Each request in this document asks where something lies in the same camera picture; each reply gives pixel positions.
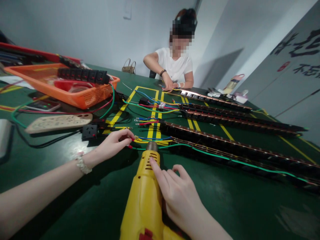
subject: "red cable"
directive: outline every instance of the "red cable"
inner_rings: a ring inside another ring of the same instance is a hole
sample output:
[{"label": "red cable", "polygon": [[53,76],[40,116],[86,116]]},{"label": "red cable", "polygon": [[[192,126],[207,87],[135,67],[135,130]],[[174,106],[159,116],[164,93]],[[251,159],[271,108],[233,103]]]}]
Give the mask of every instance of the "red cable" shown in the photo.
[{"label": "red cable", "polygon": [[139,125],[140,125],[140,126],[143,126],[143,125],[147,125],[147,124],[151,124],[151,123],[159,123],[159,121],[147,122],[147,123],[140,123]]},{"label": "red cable", "polygon": [[[90,111],[90,112],[80,112],[80,113],[66,113],[66,112],[42,112],[42,111],[34,111],[34,110],[25,110],[25,109],[19,109],[18,111],[22,111],[22,112],[33,112],[33,113],[42,113],[42,114],[69,114],[69,115],[74,115],[74,114],[88,114],[88,113],[94,113],[97,112],[99,110],[101,110],[102,108],[106,107],[107,105],[109,105],[112,102],[113,97],[111,98],[111,100],[109,102],[107,102],[105,105],[103,105],[102,107]],[[0,109],[4,109],[4,110],[10,110],[10,111],[14,111],[11,108],[5,108],[5,107],[0,107]]]},{"label": "red cable", "polygon": [[[159,106],[150,106],[150,105],[143,105],[143,104],[139,104],[139,106],[142,106],[142,107],[151,107],[151,108],[159,108]],[[170,109],[170,110],[175,110],[177,108],[171,108],[171,107],[164,107],[164,109]]]},{"label": "red cable", "polygon": [[139,106],[142,106],[142,107],[152,107],[152,108],[158,107],[158,106],[149,106],[149,105],[143,105],[143,104],[139,104]]},{"label": "red cable", "polygon": [[6,86],[4,86],[1,90],[0,90],[0,93],[2,93],[4,90],[6,90],[7,88],[9,88],[9,87],[11,87],[11,86],[14,86],[14,85],[16,85],[16,84],[18,84],[18,83],[21,83],[21,82],[23,82],[24,80],[20,80],[20,81],[18,81],[18,82],[15,82],[15,83],[12,83],[12,84],[8,84],[8,85],[6,85]]}]

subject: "white t-shirt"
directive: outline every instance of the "white t-shirt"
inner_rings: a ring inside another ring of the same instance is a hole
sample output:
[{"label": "white t-shirt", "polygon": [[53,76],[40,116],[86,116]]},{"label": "white t-shirt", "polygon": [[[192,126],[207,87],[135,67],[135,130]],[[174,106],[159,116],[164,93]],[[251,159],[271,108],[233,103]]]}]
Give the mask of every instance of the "white t-shirt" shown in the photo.
[{"label": "white t-shirt", "polygon": [[170,56],[170,48],[160,48],[156,51],[158,54],[158,63],[163,69],[167,70],[173,82],[185,82],[184,75],[192,72],[192,60],[190,57],[180,57],[174,61]]}]

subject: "woman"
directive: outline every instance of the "woman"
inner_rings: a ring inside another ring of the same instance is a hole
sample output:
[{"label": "woman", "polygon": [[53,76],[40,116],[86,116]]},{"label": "woman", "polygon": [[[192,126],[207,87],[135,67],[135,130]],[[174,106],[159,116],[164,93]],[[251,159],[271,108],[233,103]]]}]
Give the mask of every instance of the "woman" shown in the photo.
[{"label": "woman", "polygon": [[[112,132],[96,149],[77,157],[76,161],[69,161],[0,194],[0,239],[12,237],[84,174],[115,156],[134,138],[128,129]],[[181,165],[165,171],[152,158],[150,164],[166,201],[167,214],[182,230],[192,239],[212,239],[212,236],[231,239],[205,209],[192,179]]]},{"label": "woman", "polygon": [[157,73],[156,79],[162,79],[165,83],[163,91],[171,92],[173,88],[192,88],[192,60],[185,53],[194,37],[196,26],[195,10],[182,9],[173,21],[170,48],[160,48],[144,57],[144,64]]}]

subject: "woven basket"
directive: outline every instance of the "woven basket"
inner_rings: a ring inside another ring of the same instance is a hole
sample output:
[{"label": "woven basket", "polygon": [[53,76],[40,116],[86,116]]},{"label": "woven basket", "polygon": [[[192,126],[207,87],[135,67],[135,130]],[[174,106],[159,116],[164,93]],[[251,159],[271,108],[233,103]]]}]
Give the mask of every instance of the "woven basket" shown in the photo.
[{"label": "woven basket", "polygon": [[131,66],[130,66],[130,62],[131,62],[131,59],[128,58],[122,67],[122,71],[136,74],[136,61],[133,61]]}]

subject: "electrical socket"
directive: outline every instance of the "electrical socket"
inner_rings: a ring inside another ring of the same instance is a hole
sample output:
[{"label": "electrical socket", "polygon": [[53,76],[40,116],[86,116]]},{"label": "electrical socket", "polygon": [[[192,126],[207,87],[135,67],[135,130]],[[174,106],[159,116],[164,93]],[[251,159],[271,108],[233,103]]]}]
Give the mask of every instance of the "electrical socket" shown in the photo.
[{"label": "electrical socket", "polygon": [[82,141],[97,139],[98,125],[88,124],[82,127]]}]

